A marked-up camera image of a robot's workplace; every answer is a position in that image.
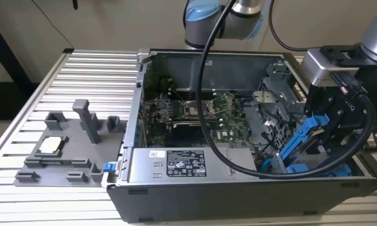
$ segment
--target circuit board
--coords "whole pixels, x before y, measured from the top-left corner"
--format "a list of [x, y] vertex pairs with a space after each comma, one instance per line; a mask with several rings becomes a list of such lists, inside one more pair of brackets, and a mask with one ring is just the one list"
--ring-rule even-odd
[[[235, 93], [215, 92], [212, 100], [203, 101], [203, 112], [211, 137], [229, 147], [252, 147], [251, 129]], [[147, 146], [203, 147], [205, 141], [196, 102], [172, 100], [168, 95], [145, 102]]]

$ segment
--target aluminum extrusion table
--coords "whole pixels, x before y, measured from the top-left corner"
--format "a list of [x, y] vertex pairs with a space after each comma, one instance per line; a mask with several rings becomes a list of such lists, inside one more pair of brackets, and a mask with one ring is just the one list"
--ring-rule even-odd
[[[128, 225], [120, 219], [104, 188], [15, 187], [12, 183], [45, 129], [44, 118], [49, 111], [63, 111], [67, 118], [77, 118], [72, 103], [76, 98], [84, 98], [89, 100], [89, 110], [96, 112], [100, 119], [117, 115], [120, 119], [128, 120], [137, 73], [136, 54], [76, 50], [72, 54], [61, 55], [0, 138], [0, 225]], [[168, 224], [377, 226], [377, 192], [368, 197], [347, 200], [321, 217], [187, 221]]]

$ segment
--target white wall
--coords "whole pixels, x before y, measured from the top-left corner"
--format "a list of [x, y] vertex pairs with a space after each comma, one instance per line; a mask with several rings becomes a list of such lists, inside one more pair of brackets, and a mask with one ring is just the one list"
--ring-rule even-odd
[[[184, 48], [185, 0], [36, 0], [77, 49]], [[275, 25], [293, 46], [348, 44], [377, 12], [377, 0], [277, 0]], [[31, 0], [0, 0], [0, 32], [33, 81], [40, 81], [69, 45]], [[253, 41], [219, 40], [215, 48], [257, 50]], [[260, 48], [284, 51], [268, 33]], [[0, 67], [0, 77], [8, 79]]]
[[[273, 25], [292, 47], [352, 45], [361, 41], [376, 14], [377, 0], [277, 0]], [[288, 52], [269, 29], [260, 50]]]

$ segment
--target black cable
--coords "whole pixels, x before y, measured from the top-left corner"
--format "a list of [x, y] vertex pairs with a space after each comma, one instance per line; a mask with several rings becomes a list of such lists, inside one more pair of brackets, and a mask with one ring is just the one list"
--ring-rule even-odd
[[268, 141], [268, 144], [263, 148], [261, 152], [264, 152], [269, 146], [275, 147], [273, 144], [275, 144], [275, 140], [276, 140], [276, 137], [277, 137], [277, 132], [276, 132], [273, 127], [271, 127], [271, 129], [272, 129], [272, 139], [268, 139], [268, 136], [264, 138]]
[[269, 17], [268, 17], [268, 24], [269, 24], [269, 29], [271, 29], [272, 36], [275, 37], [277, 43], [279, 43], [279, 44], [281, 45], [281, 47], [284, 47], [285, 49], [288, 49], [288, 50], [291, 50], [291, 51], [296, 51], [296, 52], [308, 51], [311, 48], [320, 48], [320, 47], [296, 48], [296, 47], [288, 46], [288, 45], [281, 41], [281, 39], [280, 39], [279, 36], [277, 36], [275, 26], [273, 26], [273, 24], [272, 24], [272, 9], [273, 9], [273, 6], [275, 6], [275, 2], [276, 2], [276, 0], [271, 0], [269, 11], [268, 11], [268, 15], [269, 15]]
[[43, 15], [45, 16], [47, 20], [49, 21], [52, 27], [56, 29], [56, 31], [59, 32], [59, 34], [63, 36], [63, 38], [65, 39], [65, 41], [69, 43], [71, 47], [75, 48], [73, 44], [71, 44], [69, 40], [67, 39], [65, 35], [59, 31], [59, 29], [56, 28], [55, 24], [52, 23], [49, 17], [47, 16], [47, 14], [44, 13], [43, 9], [39, 7], [39, 5], [36, 4], [35, 0], [31, 0], [33, 2], [33, 4], [36, 5], [36, 7], [39, 8], [39, 10], [41, 11]]
[[292, 121], [287, 121], [284, 119], [280, 119], [275, 114], [272, 114], [272, 112], [267, 109], [267, 107], [264, 106], [263, 103], [259, 103], [260, 106], [260, 110], [263, 111], [264, 114], [269, 115], [269, 117], [272, 117], [276, 121], [280, 121], [281, 123], [293, 126], [293, 122]]
[[189, 0], [187, 1], [187, 5], [184, 6], [184, 11], [183, 11], [183, 26], [184, 29], [187, 28], [187, 10], [188, 10], [188, 6], [189, 6]]
[[227, 8], [224, 9], [221, 16], [216, 22], [215, 28], [211, 32], [205, 47], [204, 47], [204, 51], [201, 54], [201, 61], [200, 61], [200, 70], [199, 70], [199, 79], [197, 79], [197, 89], [196, 89], [196, 104], [197, 104], [197, 111], [199, 111], [199, 119], [200, 119], [200, 125], [201, 125], [201, 129], [203, 129], [203, 133], [207, 139], [207, 142], [211, 146], [211, 149], [215, 153], [215, 155], [219, 157], [219, 159], [223, 161], [223, 163], [225, 163], [225, 165], [228, 167], [231, 167], [235, 171], [244, 173], [249, 176], [255, 176], [255, 177], [263, 177], [263, 178], [268, 178], [268, 179], [299, 179], [299, 178], [307, 178], [307, 177], [313, 177], [313, 176], [319, 176], [323, 173], [325, 173], [327, 171], [335, 169], [336, 167], [339, 167], [341, 164], [344, 164], [344, 162], [361, 150], [361, 147], [365, 145], [367, 139], [371, 136], [372, 133], [372, 129], [373, 126], [376, 124], [376, 110], [375, 110], [375, 106], [369, 100], [369, 98], [367, 97], [365, 94], [360, 94], [356, 96], [356, 99], [359, 100], [359, 102], [361, 103], [361, 105], [365, 107], [367, 110], [367, 122], [365, 122], [365, 127], [360, 133], [360, 137], [359, 139], [355, 141], [355, 143], [352, 143], [352, 146], [349, 147], [348, 151], [344, 153], [343, 156], [340, 156], [333, 162], [331, 162], [329, 164], [327, 164], [325, 166], [319, 166], [317, 168], [315, 168], [313, 170], [308, 170], [305, 172], [300, 172], [300, 173], [291, 173], [291, 174], [275, 174], [275, 173], [263, 173], [263, 172], [257, 172], [252, 169], [247, 169], [239, 165], [236, 165], [225, 156], [224, 154], [220, 152], [217, 146], [215, 145], [215, 142], [212, 140], [211, 134], [209, 134], [209, 130], [207, 127], [207, 122], [205, 122], [205, 118], [204, 118], [204, 111], [203, 111], [203, 104], [201, 104], [201, 87], [203, 87], [203, 76], [204, 76], [204, 67], [205, 67], [205, 61], [207, 61], [207, 56], [211, 50], [211, 46], [215, 40], [215, 37], [217, 35], [217, 32], [221, 28], [224, 19], [228, 16], [229, 10], [232, 9], [232, 6], [235, 4], [236, 0], [229, 0], [229, 3], [227, 5]]

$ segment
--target power supply label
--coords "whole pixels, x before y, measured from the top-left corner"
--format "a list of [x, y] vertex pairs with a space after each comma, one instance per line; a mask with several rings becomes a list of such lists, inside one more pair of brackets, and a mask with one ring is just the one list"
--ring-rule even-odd
[[204, 151], [168, 151], [167, 175], [169, 177], [205, 177]]

